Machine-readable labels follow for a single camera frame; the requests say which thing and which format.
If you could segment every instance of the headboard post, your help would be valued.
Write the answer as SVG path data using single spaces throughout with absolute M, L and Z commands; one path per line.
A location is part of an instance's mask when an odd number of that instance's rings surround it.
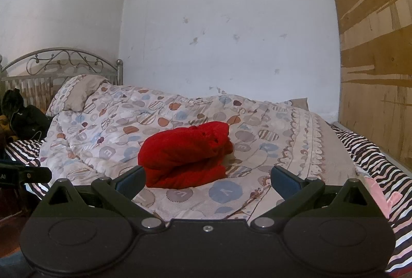
M 121 59 L 116 60 L 117 66 L 117 83 L 123 85 L 123 61 Z

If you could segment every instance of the blue jeans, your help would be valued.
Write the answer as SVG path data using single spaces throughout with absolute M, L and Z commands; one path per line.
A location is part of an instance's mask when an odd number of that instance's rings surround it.
M 0 258 L 0 277 L 26 278 L 33 272 L 21 251 Z

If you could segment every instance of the metal bolt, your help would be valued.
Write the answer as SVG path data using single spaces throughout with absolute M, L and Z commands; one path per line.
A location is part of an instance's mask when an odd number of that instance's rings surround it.
M 270 228 L 275 224 L 270 217 L 258 217 L 255 219 L 255 225 L 259 228 Z
M 204 226 L 203 227 L 203 231 L 205 231 L 205 232 L 210 232 L 210 231 L 212 231 L 213 230 L 213 227 L 212 226 Z
M 147 217 L 142 220 L 142 226 L 148 229 L 157 228 L 161 225 L 161 220 L 156 217 Z

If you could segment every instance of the red garment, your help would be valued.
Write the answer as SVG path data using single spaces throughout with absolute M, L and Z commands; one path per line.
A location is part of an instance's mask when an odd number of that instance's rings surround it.
M 221 163 L 233 152 L 228 135 L 227 123 L 213 121 L 149 137 L 137 156 L 147 187 L 185 189 L 225 178 Z

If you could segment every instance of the black jacket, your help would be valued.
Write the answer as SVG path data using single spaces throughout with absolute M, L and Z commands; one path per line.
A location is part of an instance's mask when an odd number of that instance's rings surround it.
M 19 89 L 6 91 L 2 101 L 2 112 L 10 121 L 10 128 L 19 139 L 43 139 L 49 130 L 51 119 L 33 105 L 24 107 Z

